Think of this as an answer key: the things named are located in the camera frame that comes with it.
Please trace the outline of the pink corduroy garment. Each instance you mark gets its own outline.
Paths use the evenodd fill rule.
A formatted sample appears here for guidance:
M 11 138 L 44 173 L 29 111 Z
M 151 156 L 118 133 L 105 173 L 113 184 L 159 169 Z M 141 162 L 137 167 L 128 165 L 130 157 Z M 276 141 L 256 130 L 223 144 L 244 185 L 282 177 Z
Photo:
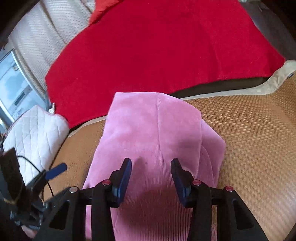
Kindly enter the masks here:
M 111 210 L 116 240 L 186 240 L 192 211 L 180 203 L 171 160 L 216 187 L 224 140 L 192 105 L 163 93 L 116 93 L 84 188 L 118 170 L 125 158 L 132 174 L 125 199 Z

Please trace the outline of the white quilted cushion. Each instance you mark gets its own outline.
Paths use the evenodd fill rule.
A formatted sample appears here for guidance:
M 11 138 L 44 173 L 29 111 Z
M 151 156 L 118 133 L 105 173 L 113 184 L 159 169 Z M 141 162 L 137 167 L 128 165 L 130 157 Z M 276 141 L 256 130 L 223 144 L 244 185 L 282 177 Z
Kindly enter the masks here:
M 69 134 L 67 120 L 51 114 L 38 105 L 22 114 L 6 132 L 4 151 L 15 148 L 25 184 L 40 171 L 48 171 L 57 152 Z

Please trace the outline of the woven rattan bed mat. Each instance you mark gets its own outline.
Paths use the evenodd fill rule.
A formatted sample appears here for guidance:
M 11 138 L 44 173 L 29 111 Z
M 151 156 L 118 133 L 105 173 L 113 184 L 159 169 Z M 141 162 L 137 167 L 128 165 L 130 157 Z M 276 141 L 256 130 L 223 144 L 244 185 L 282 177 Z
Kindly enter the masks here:
M 232 186 L 269 240 L 284 240 L 295 226 L 295 61 L 246 90 L 190 97 L 202 120 L 225 142 L 216 188 Z M 55 165 L 68 170 L 51 181 L 55 193 L 84 187 L 107 116 L 74 131 Z

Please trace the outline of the beige dotted curtain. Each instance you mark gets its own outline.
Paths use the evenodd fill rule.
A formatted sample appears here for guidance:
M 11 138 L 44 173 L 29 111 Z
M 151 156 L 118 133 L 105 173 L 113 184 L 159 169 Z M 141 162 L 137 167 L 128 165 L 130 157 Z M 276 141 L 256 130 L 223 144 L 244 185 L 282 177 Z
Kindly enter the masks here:
M 94 1 L 40 1 L 8 38 L 25 75 L 42 97 L 45 76 L 66 45 L 88 25 Z

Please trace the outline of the red blanket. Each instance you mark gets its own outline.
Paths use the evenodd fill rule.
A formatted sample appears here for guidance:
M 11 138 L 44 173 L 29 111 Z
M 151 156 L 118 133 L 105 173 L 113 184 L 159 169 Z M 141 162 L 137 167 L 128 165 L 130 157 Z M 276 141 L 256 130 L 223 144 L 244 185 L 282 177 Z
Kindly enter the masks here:
M 284 62 L 238 1 L 122 1 L 64 48 L 46 83 L 73 128 L 106 115 L 117 92 L 270 77 Z

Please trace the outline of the red pillow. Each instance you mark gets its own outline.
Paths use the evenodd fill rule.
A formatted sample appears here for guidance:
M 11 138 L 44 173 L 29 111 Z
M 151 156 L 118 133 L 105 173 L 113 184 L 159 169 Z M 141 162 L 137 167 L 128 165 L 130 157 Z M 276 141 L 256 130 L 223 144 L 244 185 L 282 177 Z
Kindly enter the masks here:
M 120 2 L 121 0 L 95 0 L 95 9 L 90 16 L 89 24 L 98 22 L 104 14 Z

